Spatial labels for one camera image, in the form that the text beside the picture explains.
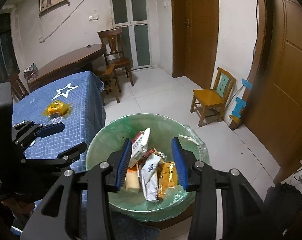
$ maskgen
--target white wall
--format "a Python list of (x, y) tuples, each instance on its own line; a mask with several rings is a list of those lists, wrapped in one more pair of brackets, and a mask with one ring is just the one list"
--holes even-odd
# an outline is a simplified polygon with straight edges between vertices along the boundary
[[(218, 67), (229, 71), (237, 80), (230, 98), (251, 69), (257, 38), (256, 5), (257, 0), (219, 0), (219, 37), (212, 86)], [(241, 98), (243, 93), (244, 88), (237, 96)], [(225, 113), (227, 124), (232, 121), (228, 116), (235, 107), (235, 98)]]
[(156, 0), (158, 9), (158, 28), (160, 44), (159, 67), (172, 75), (172, 9), (171, 0)]
[[(112, 28), (110, 0), (85, 0), (72, 16), (44, 43), (48, 36), (82, 0), (69, 0), (71, 5), (59, 7), (39, 19), (38, 0), (22, 0), (15, 12), (19, 31), (12, 31), (13, 44), (20, 70), (33, 62), (41, 68), (55, 58), (88, 44), (101, 43), (98, 31)], [(99, 20), (88, 21), (97, 10)]]

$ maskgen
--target green trash bag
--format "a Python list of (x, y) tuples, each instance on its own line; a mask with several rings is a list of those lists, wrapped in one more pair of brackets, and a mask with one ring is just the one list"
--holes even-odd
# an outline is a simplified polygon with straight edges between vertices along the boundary
[[(172, 138), (177, 136), (183, 149), (194, 153), (197, 160), (209, 164), (209, 154), (203, 141), (187, 125), (157, 114), (133, 114), (109, 123), (94, 137), (88, 148), (86, 168), (90, 170), (106, 161), (110, 153), (121, 149), (126, 138), (133, 139), (139, 131), (151, 129), (148, 149), (156, 148), (173, 161)], [(131, 216), (139, 221), (160, 222), (181, 214), (195, 199), (195, 192), (185, 192), (182, 186), (170, 187), (164, 192), (163, 201), (146, 201), (142, 190), (139, 193), (126, 191), (108, 193), (113, 211)]]

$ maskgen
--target yellow packet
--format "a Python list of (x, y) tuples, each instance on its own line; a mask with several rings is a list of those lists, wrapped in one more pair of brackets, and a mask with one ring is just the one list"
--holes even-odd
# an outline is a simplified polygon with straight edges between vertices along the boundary
[(70, 104), (66, 104), (60, 100), (55, 100), (54, 102), (49, 104), (43, 114), (50, 117), (62, 116), (67, 112), (69, 106)]
[(163, 198), (163, 194), (168, 187), (174, 187), (178, 184), (178, 174), (174, 162), (162, 164), (161, 176), (159, 179), (158, 197)]

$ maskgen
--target wooden chair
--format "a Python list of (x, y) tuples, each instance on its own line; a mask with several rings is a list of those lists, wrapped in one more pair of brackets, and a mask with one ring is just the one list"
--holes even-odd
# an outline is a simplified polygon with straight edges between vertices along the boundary
[[(214, 82), (213, 89), (200, 89), (193, 90), (193, 100), (191, 105), (190, 112), (195, 111), (194, 108), (200, 114), (199, 127), (204, 126), (203, 120), (205, 117), (210, 117), (218, 115), (218, 122), (222, 121), (224, 108), (229, 98), (230, 92), (232, 90), (233, 84), (236, 82), (236, 79), (228, 72), (222, 68), (218, 67), (218, 74)], [(212, 109), (215, 114), (205, 116), (205, 111), (207, 109)]]
[[(132, 80), (132, 74), (131, 74), (131, 62), (128, 58), (126, 58), (124, 56), (123, 41), (122, 41), (122, 27), (112, 29), (112, 30), (98, 32), (98, 34), (99, 34), (102, 44), (104, 44), (103, 39), (107, 38), (110, 49), (111, 49), (109, 54), (104, 54), (106, 64), (107, 65), (114, 64), (115, 69), (124, 67), (125, 72), (127, 73), (127, 77), (130, 79), (131, 85), (134, 86), (133, 80)], [(116, 49), (117, 36), (120, 36), (120, 44), (118, 44), (118, 48), (121, 49), (120, 51), (118, 51)], [(108, 56), (115, 55), (115, 54), (119, 54), (119, 56), (120, 56), (120, 54), (122, 54), (122, 57), (110, 59), (110, 60), (107, 59)]]
[(11, 84), (11, 91), (16, 96), (16, 98), (20, 101), (25, 98), (29, 93), (22, 84), (19, 74), (12, 74), (8, 79), (7, 82)]
[(116, 90), (117, 85), (119, 88), (119, 81), (117, 76), (114, 76), (115, 73), (114, 70), (115, 70), (115, 64), (110, 64), (107, 65), (105, 70), (93, 70), (93, 73), (96, 74), (102, 80), (102, 82), (104, 82), (105, 84), (104, 91), (107, 94), (109, 94), (109, 91), (113, 91), (116, 101), (120, 103), (119, 94), (118, 91)]

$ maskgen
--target tiled floor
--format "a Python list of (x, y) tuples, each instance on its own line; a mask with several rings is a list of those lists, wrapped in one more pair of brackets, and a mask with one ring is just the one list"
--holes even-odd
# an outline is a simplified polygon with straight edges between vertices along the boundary
[[(234, 132), (224, 122), (211, 122), (198, 127), (199, 116), (190, 112), (192, 90), (200, 89), (187, 77), (172, 78), (165, 71), (147, 69), (132, 73), (134, 87), (126, 76), (120, 77), (120, 103), (110, 94), (105, 98), (106, 124), (121, 116), (135, 113), (161, 114), (188, 124), (206, 143), (214, 169), (237, 168), (264, 200), (267, 189), (280, 167), (262, 143), (241, 126)], [(222, 237), (221, 194), (218, 194), (217, 239)], [(161, 231), (159, 240), (186, 240), (191, 219)]]

